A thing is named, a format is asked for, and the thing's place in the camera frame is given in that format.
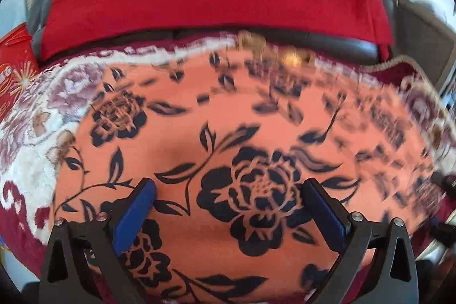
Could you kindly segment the maroon floral plush blanket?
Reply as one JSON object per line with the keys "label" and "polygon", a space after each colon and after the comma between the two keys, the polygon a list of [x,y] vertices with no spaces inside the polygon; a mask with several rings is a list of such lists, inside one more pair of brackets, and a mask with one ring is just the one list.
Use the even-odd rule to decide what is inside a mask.
{"label": "maroon floral plush blanket", "polygon": [[[148,46],[91,53],[50,67],[36,78],[1,123],[1,236],[28,269],[39,272],[41,268],[52,225],[58,218],[53,208],[60,170],[106,67],[122,62],[161,66],[236,46],[271,52],[291,67],[316,62],[344,66],[310,51],[272,47],[243,35],[205,38],[172,52]],[[400,58],[353,71],[398,88],[433,157],[433,172],[453,173],[455,124],[424,76],[415,72],[396,85],[377,80],[378,73],[389,75],[403,64],[406,59]]]}

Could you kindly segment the orange floral blouse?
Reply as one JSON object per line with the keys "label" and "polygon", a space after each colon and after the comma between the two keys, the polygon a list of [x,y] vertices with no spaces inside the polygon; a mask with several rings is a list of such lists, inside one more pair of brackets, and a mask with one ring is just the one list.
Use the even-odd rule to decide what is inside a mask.
{"label": "orange floral blouse", "polygon": [[236,46],[108,65],[53,211],[92,220],[148,178],[156,200],[125,267],[161,299],[240,303],[308,293],[333,264],[301,199],[307,179],[349,211],[416,231],[441,203],[434,168],[395,86]]}

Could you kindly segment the red gift box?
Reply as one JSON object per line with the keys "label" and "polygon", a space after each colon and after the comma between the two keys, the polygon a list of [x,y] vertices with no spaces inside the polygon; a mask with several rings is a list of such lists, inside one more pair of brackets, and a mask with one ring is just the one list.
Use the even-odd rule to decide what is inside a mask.
{"label": "red gift box", "polygon": [[0,43],[0,119],[3,120],[16,100],[39,75],[31,48],[31,35],[25,22],[1,38]]}

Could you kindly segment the black leather sofa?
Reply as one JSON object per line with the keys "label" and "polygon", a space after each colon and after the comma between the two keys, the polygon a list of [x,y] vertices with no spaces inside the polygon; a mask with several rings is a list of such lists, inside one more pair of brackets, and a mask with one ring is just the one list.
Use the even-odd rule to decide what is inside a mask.
{"label": "black leather sofa", "polygon": [[[45,23],[50,13],[52,0],[32,0],[25,13],[25,28],[31,35],[31,47],[35,56],[41,57],[42,36]],[[115,35],[108,38],[84,42],[70,47],[51,56],[52,62],[64,56],[76,55],[90,49],[110,49],[115,47],[141,44],[143,42],[169,42],[177,44],[193,37],[214,36],[221,33],[245,31],[258,34],[268,42],[279,46],[294,46],[302,49],[312,49],[345,62],[360,65],[374,65],[380,62],[380,46],[357,38],[330,36],[322,33],[290,30],[284,28],[262,28],[256,26],[225,26],[215,28],[178,28],[173,30],[142,30]]]}

